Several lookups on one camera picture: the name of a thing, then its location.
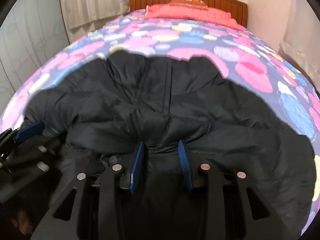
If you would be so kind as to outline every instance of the orange cushion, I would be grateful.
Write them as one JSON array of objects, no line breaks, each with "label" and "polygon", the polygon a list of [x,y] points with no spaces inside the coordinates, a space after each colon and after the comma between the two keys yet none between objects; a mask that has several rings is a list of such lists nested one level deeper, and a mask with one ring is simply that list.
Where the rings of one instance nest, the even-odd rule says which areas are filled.
[{"label": "orange cushion", "polygon": [[208,7],[202,0],[171,0],[169,3],[173,5],[184,5],[199,9]]},{"label": "orange cushion", "polygon": [[229,28],[243,31],[244,27],[231,18],[231,13],[216,8],[192,8],[181,5],[155,4],[147,6],[147,13],[140,18],[186,19],[208,23],[216,23]]}]

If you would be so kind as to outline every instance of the floral bedspread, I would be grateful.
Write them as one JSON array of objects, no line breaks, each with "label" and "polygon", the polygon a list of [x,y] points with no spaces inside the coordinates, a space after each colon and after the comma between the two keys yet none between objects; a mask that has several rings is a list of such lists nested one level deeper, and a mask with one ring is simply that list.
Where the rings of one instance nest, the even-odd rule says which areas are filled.
[{"label": "floral bedspread", "polygon": [[35,92],[56,86],[70,72],[96,57],[106,58],[119,49],[186,60],[205,56],[225,78],[258,94],[281,120],[312,142],[318,180],[305,230],[320,208],[320,100],[313,86],[247,30],[191,20],[139,19],[144,13],[145,10],[138,10],[109,22],[39,68],[7,105],[0,117],[0,133],[9,127],[20,127],[24,107]]}]

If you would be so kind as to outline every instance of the frosted glass panel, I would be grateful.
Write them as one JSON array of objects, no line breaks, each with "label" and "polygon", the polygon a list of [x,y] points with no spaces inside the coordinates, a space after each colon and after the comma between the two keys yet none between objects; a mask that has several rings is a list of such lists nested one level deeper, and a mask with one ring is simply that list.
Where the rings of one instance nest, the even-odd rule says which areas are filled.
[{"label": "frosted glass panel", "polygon": [[14,92],[68,45],[59,0],[17,0],[0,27],[0,113]]}]

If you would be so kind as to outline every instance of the black puffer jacket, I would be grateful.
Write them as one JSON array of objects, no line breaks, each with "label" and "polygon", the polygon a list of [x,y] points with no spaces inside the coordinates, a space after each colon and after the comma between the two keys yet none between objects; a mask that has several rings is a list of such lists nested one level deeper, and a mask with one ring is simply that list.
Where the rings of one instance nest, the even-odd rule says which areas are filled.
[{"label": "black puffer jacket", "polygon": [[307,221],[316,180],[308,138],[206,58],[119,51],[96,59],[33,98],[24,125],[39,120],[45,136],[68,132],[56,194],[87,162],[116,162],[138,140],[148,148],[150,172],[181,173],[177,145],[184,139],[206,162],[250,176],[294,236]]}]

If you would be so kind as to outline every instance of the metal screw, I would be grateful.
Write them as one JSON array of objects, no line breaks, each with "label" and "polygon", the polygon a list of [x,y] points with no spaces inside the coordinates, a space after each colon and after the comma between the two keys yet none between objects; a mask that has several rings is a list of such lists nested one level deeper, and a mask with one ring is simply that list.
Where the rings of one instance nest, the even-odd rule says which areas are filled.
[{"label": "metal screw", "polygon": [[43,145],[40,145],[40,146],[38,147],[38,150],[39,150],[40,152],[45,153],[45,152],[47,151],[47,148],[44,147]]},{"label": "metal screw", "polygon": [[201,167],[201,169],[204,170],[204,171],[210,170],[210,165],[209,165],[209,164],[206,164],[206,163],[201,164],[200,167]]},{"label": "metal screw", "polygon": [[113,165],[113,166],[112,166],[112,169],[113,169],[114,171],[119,171],[119,170],[122,169],[122,166],[121,166],[120,164],[116,164],[116,165]]},{"label": "metal screw", "polygon": [[77,179],[79,179],[79,180],[85,179],[85,174],[84,174],[84,173],[79,173],[79,174],[77,175]]},{"label": "metal screw", "polygon": [[43,163],[43,162],[39,162],[37,164],[37,167],[39,169],[41,169],[42,171],[45,171],[45,172],[47,172],[50,169],[50,167],[47,164]]},{"label": "metal screw", "polygon": [[244,172],[240,171],[240,172],[237,173],[237,176],[240,179],[244,179],[247,175]]}]

